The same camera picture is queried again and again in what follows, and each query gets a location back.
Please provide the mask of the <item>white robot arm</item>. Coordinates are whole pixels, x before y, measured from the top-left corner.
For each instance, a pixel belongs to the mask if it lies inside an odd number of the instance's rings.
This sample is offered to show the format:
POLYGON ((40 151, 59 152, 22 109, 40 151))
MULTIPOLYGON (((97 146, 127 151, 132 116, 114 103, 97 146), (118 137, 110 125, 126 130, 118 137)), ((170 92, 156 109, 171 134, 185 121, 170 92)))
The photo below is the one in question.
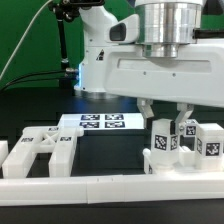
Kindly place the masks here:
POLYGON ((119 21, 104 6, 79 10, 84 59, 77 89, 137 99, 148 120, 155 100, 175 102, 183 123, 196 105, 224 108, 224 31, 203 30, 205 0, 136 0, 119 21))

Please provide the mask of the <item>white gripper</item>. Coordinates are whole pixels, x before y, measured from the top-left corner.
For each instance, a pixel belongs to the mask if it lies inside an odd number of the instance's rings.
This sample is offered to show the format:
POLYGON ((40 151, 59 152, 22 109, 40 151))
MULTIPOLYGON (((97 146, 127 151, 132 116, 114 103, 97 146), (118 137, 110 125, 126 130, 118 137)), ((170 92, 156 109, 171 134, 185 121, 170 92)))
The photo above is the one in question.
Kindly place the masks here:
POLYGON ((137 99, 144 128, 153 101, 176 102, 175 133, 194 105, 224 107, 224 38, 195 39, 190 13, 137 13, 106 31, 107 92, 137 99))

